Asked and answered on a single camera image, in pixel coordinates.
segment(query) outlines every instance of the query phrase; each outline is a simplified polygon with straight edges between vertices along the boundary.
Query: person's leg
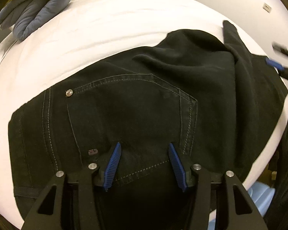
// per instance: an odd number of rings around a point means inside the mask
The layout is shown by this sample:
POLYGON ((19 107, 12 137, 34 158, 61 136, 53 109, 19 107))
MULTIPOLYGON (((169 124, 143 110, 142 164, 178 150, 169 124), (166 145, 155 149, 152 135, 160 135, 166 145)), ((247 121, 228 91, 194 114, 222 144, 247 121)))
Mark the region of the person's leg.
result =
POLYGON ((288 230, 288 123, 278 151, 276 191, 264 220, 269 230, 288 230))

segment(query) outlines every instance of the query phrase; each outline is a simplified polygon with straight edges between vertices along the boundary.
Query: blue comforter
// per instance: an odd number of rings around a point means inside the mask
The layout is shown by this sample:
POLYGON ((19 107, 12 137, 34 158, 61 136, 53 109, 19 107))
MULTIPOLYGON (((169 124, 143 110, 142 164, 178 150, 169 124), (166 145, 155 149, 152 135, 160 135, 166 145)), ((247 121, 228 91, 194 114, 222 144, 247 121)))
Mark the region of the blue comforter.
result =
POLYGON ((13 35, 25 40, 59 14, 70 0, 12 0, 0 12, 0 29, 14 25, 13 35))

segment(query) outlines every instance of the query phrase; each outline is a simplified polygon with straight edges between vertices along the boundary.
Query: metal screw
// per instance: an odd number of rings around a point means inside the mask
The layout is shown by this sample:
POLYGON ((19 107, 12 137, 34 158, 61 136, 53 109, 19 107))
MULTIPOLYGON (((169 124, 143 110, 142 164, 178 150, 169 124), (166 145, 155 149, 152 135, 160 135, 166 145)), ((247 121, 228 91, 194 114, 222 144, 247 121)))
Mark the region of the metal screw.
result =
POLYGON ((64 172, 62 170, 58 171, 56 174, 55 174, 57 177, 62 177, 64 175, 64 172))
POLYGON ((195 170, 201 170, 201 165, 198 164, 198 163, 193 164, 193 168, 194 168, 195 170))
POLYGON ((226 175, 229 177, 233 177, 235 174, 231 170, 226 171, 226 175))
POLYGON ((70 97, 72 95, 72 93, 73 93, 72 89, 68 89, 66 91, 66 97, 70 97))
POLYGON ((89 168, 90 170, 94 170, 94 169, 97 168, 97 164, 91 163, 91 164, 88 165, 88 168, 89 168))

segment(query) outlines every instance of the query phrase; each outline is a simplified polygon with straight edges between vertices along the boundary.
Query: silver bolt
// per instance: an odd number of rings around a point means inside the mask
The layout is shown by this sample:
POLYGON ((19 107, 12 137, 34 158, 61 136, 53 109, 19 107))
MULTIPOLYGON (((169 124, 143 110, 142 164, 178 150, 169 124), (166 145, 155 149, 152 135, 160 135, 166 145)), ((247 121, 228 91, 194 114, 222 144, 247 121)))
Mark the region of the silver bolt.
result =
POLYGON ((198 163, 193 164, 193 168, 194 168, 195 170, 201 170, 201 165, 198 164, 198 163))
POLYGON ((66 91, 66 97, 70 97, 72 95, 72 93, 73 93, 72 89, 68 89, 66 91))
POLYGON ((91 163, 91 164, 88 165, 88 168, 89 168, 90 170, 94 170, 94 169, 97 168, 97 164, 91 163))
POLYGON ((226 171, 226 175, 229 176, 229 177, 233 177, 235 174, 231 170, 227 170, 226 171))
POLYGON ((64 175, 64 172, 62 170, 58 171, 56 174, 55 174, 57 177, 62 177, 64 175))

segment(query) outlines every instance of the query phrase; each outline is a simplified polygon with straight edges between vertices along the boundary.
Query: white bed sheet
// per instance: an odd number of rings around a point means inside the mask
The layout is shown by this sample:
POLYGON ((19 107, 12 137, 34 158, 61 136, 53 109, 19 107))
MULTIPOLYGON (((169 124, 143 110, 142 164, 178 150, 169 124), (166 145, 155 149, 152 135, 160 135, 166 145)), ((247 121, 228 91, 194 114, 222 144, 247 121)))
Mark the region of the white bed sheet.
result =
MULTIPOLYGON (((223 41, 223 20, 229 19, 194 0, 75 0, 24 42, 15 42, 10 34, 0 44, 0 213, 21 228, 8 148, 8 122, 15 110, 84 67, 134 47, 154 46, 173 30, 199 29, 223 41)), ((265 54, 235 26, 252 53, 265 54)), ((273 135, 243 183, 247 189, 275 152, 287 119, 288 97, 273 135)))

